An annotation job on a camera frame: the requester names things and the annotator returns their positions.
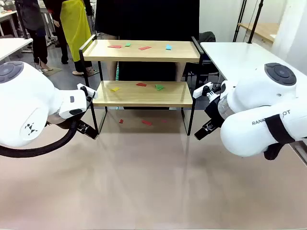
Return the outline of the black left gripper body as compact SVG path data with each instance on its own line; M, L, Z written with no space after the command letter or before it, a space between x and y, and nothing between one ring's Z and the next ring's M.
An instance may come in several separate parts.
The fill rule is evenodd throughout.
M72 126L77 129L83 129L84 123L82 121L83 115L75 115L71 118Z

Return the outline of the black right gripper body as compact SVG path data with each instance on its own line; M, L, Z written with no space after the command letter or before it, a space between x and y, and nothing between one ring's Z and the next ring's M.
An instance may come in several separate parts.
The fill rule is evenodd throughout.
M210 118L210 120L208 121L208 124L210 125L222 125L224 122L224 119L221 117L218 111L219 101L220 101L220 96L218 96L212 102L210 102L209 105L204 110L207 116Z

